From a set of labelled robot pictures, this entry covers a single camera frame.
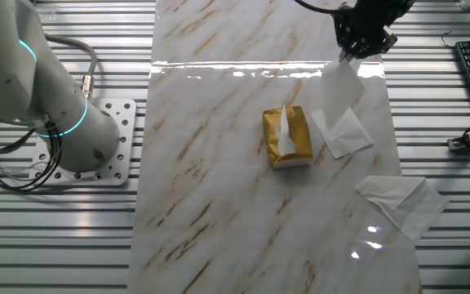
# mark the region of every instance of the tissue box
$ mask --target tissue box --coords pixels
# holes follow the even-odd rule
[[[282,110],[284,109],[286,110],[286,116],[282,117]],[[310,164],[313,159],[313,152],[308,122],[302,107],[292,106],[266,110],[262,114],[262,121],[266,149],[268,150],[269,163],[272,169]],[[283,141],[286,140],[291,147],[286,154],[280,152],[279,140],[281,138],[282,146],[284,145]]]

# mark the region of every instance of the bolt hole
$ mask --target bolt hole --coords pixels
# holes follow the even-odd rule
[[[104,157],[103,153],[100,152],[98,149],[93,149],[92,153],[94,154],[95,159],[99,160],[100,162],[104,163],[106,158]]]

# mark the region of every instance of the slotted metal table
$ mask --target slotted metal table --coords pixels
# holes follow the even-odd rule
[[[97,51],[94,97],[136,101],[130,180],[123,188],[58,194],[0,189],[0,294],[125,294],[155,1],[43,0],[38,8],[47,33]],[[446,147],[446,139],[470,127],[470,94],[452,50],[441,43],[450,30],[448,44],[470,40],[470,12],[455,1],[419,1],[392,30],[399,41],[384,56],[384,67],[403,175],[426,176],[450,201],[417,244],[423,292],[470,294],[470,157]],[[51,45],[80,80],[89,56]],[[25,133],[0,125],[0,145]],[[29,165],[36,139],[3,162]]]

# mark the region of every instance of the tissue paper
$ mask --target tissue paper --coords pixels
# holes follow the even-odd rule
[[[326,125],[331,129],[365,90],[364,84],[347,61],[327,64],[322,69],[320,103],[326,114]]]
[[[351,108],[346,110],[332,129],[327,127],[326,115],[322,109],[312,112],[311,116],[334,158],[341,158],[373,144],[373,140]]]
[[[415,243],[449,204],[423,177],[368,176],[357,192]]]

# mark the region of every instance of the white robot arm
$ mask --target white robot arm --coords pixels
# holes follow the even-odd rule
[[[86,91],[92,79],[86,79]],[[55,57],[28,0],[0,0],[0,122],[56,125],[63,139],[60,166],[89,172],[106,163],[119,143],[115,121],[97,109]],[[46,139],[47,130],[37,128]]]

